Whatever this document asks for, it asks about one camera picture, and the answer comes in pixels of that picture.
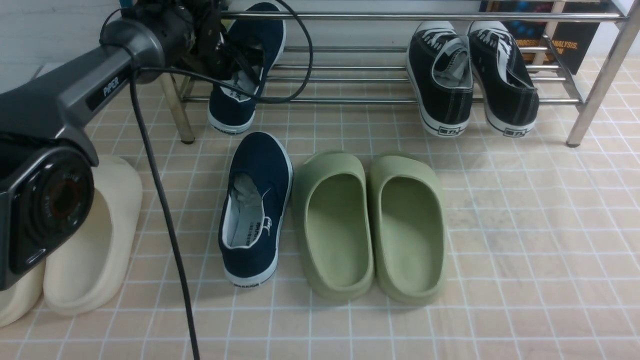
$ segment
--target cream slide sandal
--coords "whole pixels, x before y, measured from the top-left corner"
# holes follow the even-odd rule
[[[44,263],[34,267],[7,290],[0,291],[0,327],[26,314],[40,298]]]
[[[44,299],[63,315],[104,305],[127,273],[142,206],[140,176],[125,160],[101,156],[93,182],[95,195],[86,221],[46,262]]]

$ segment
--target tile floor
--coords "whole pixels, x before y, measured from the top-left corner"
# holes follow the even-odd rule
[[[600,62],[578,79],[593,82]],[[317,298],[301,273],[289,214],[275,279],[254,290],[224,280],[216,243],[226,171],[242,136],[188,113],[184,145],[157,85],[140,88],[184,256],[202,359],[633,359],[640,352],[640,59],[616,78],[582,146],[564,140],[570,107],[540,109],[527,138],[493,134],[483,109],[457,139],[428,136],[415,106],[268,106],[251,131],[269,131],[295,165],[344,149],[365,166],[387,150],[413,153],[446,188],[449,268],[432,306],[390,301],[377,286],[348,305]],[[275,94],[289,85],[272,86]],[[198,85],[196,91],[206,94]],[[318,95],[389,92],[409,85],[309,86]],[[544,86],[558,95],[560,86]],[[39,303],[0,329],[0,359],[191,358],[166,226],[127,93],[87,132],[102,154],[140,172],[143,212],[122,290],[101,309],[58,316]]]

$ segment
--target navy blue sneaker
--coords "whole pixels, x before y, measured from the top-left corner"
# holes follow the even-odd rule
[[[251,133],[238,145],[219,237],[225,275],[236,286],[254,288],[275,272],[292,180],[287,151],[270,134]]]
[[[258,3],[247,9],[250,12],[279,12],[271,3]],[[243,44],[264,51],[263,62],[251,65],[259,82],[242,69],[235,71],[225,83],[240,88],[250,94],[260,95],[264,90],[267,73],[278,61],[284,50],[287,28],[283,20],[236,20],[228,29],[228,37],[237,44]],[[255,100],[235,91],[214,86],[209,98],[209,123],[223,133],[235,135],[245,132],[255,116]]]

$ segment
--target black sneaker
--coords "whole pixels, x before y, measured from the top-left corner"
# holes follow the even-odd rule
[[[236,286],[254,288],[276,271],[292,180],[287,152],[270,134],[251,133],[238,145],[219,232],[225,275]]]
[[[406,70],[429,133],[452,137],[467,127],[474,90],[469,59],[467,44],[448,21],[426,21],[415,30]]]
[[[468,38],[487,122],[504,136],[525,136],[533,129],[540,99],[516,40],[499,21],[473,22]]]

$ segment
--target white wall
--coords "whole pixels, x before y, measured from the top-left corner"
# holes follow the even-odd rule
[[[629,6],[633,0],[620,0]],[[236,0],[244,8],[255,0]],[[419,0],[289,0],[299,11],[474,12],[478,2]],[[67,61],[97,46],[105,16],[117,0],[0,0],[0,63]],[[308,22],[317,45],[406,44],[416,27],[411,22]],[[304,44],[297,25],[289,23],[290,44]],[[605,54],[617,29],[600,26],[590,54]],[[640,42],[632,49],[640,53]]]

